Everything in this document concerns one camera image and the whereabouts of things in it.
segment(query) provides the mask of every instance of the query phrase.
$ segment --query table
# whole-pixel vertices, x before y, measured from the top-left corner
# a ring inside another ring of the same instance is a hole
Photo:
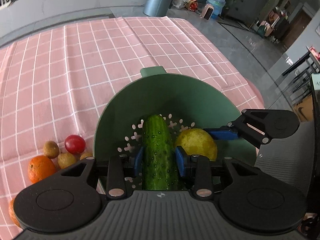
[[[198,78],[239,109],[263,103],[226,57],[183,19],[130,17],[79,22],[0,50],[0,238],[19,232],[8,203],[31,183],[29,160],[45,141],[79,134],[92,150],[98,119],[110,99],[141,77],[140,69]]]

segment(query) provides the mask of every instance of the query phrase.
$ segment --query orange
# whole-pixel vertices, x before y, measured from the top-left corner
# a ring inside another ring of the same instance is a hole
[[[9,215],[12,222],[15,223],[18,227],[20,227],[20,223],[17,220],[16,214],[14,213],[14,210],[13,210],[13,203],[14,203],[14,198],[9,203]]]
[[[37,183],[57,171],[52,160],[46,156],[37,156],[31,159],[28,166],[28,176],[32,183]]]

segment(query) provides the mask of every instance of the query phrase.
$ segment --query lemon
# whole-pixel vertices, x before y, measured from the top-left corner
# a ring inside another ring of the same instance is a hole
[[[210,161],[217,159],[218,148],[212,137],[202,129],[193,128],[180,133],[174,147],[181,145],[188,155],[200,154]]]

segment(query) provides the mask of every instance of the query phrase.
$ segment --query cardboard box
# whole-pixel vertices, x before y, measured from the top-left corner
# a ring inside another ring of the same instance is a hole
[[[312,96],[307,96],[301,103],[295,105],[293,111],[299,117],[300,122],[313,120]]]

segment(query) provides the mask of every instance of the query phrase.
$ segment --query cabinet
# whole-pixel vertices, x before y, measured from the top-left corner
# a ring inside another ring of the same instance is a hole
[[[229,11],[226,15],[242,21],[247,27],[250,27],[267,2],[268,0],[235,0],[229,6]]]

